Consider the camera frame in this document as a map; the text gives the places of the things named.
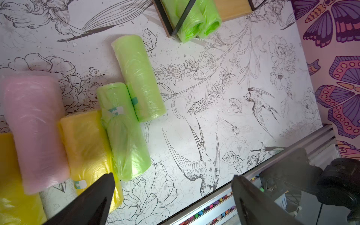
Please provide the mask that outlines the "pink roll left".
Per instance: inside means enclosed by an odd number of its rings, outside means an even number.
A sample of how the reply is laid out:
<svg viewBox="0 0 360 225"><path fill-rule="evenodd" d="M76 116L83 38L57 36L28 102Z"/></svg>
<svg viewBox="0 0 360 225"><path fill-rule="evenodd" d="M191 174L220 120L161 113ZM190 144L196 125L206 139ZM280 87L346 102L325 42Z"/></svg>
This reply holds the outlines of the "pink roll left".
<svg viewBox="0 0 360 225"><path fill-rule="evenodd" d="M66 181L70 169L58 129L65 116L58 80L40 74L13 75L2 81L1 97L25 194Z"/></svg>

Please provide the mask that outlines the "yellow roll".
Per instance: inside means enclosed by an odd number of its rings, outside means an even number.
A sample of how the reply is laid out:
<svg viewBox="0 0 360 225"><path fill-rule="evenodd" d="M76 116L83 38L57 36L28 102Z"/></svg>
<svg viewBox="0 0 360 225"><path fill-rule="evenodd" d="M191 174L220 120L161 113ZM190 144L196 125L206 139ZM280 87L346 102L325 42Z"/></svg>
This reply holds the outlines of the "yellow roll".
<svg viewBox="0 0 360 225"><path fill-rule="evenodd" d="M26 195L13 136L1 134L1 224L42 225L47 221L39 194Z"/></svg>
<svg viewBox="0 0 360 225"><path fill-rule="evenodd" d="M60 120L59 130L76 194L82 194L104 174L112 173L115 189L109 212L120 207L123 202L122 186L115 174L111 147L101 124L101 111L68 115Z"/></svg>

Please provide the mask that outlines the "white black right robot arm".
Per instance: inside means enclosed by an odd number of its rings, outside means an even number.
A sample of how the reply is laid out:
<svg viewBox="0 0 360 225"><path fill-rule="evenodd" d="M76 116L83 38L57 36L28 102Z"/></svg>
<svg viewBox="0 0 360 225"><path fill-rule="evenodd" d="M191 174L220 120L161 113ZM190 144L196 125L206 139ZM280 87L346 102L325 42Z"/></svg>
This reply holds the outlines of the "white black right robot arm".
<svg viewBox="0 0 360 225"><path fill-rule="evenodd" d="M289 201L289 214L305 225L360 223L360 162L336 158L324 168L310 164L299 149L260 173L272 199Z"/></svg>

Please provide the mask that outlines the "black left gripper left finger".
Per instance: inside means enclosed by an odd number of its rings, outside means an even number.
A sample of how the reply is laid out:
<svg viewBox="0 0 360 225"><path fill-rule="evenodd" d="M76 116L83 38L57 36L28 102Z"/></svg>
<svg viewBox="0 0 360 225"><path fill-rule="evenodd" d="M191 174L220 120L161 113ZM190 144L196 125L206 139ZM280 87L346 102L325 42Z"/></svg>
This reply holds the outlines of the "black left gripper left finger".
<svg viewBox="0 0 360 225"><path fill-rule="evenodd" d="M114 190L113 174L104 174L45 224L104 225L110 212Z"/></svg>

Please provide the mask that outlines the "wooden three-tier shelf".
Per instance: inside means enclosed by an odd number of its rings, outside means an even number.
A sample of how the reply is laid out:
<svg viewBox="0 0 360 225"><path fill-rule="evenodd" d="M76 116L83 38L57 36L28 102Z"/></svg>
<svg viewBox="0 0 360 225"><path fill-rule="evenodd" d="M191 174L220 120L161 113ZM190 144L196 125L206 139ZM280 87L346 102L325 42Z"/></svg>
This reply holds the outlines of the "wooden three-tier shelf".
<svg viewBox="0 0 360 225"><path fill-rule="evenodd" d="M153 1L168 37L207 38L223 21L249 15L267 1Z"/></svg>

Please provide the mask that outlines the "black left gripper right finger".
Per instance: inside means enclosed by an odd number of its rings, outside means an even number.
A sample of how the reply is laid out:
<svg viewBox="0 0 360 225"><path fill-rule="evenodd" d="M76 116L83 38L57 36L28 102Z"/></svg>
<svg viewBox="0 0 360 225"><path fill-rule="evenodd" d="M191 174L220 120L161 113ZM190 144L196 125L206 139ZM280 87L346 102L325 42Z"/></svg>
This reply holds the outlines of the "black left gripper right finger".
<svg viewBox="0 0 360 225"><path fill-rule="evenodd" d="M235 175L231 188L242 225L301 224L244 176Z"/></svg>

